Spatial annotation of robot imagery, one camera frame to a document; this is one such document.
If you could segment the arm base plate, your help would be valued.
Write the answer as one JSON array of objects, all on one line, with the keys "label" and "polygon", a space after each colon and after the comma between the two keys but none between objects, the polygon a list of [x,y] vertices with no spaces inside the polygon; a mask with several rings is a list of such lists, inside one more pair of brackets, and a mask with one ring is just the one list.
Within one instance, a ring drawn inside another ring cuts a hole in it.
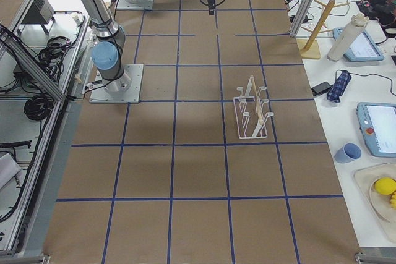
[{"label": "arm base plate", "polygon": [[150,11],[153,9],[153,0],[118,0],[117,9],[124,11]]},{"label": "arm base plate", "polygon": [[137,104],[140,98],[142,76],[144,71],[143,64],[125,64],[124,73],[120,79],[111,82],[104,87],[102,77],[99,71],[96,73],[96,79],[100,81],[97,87],[90,92],[89,102],[92,104]]}]

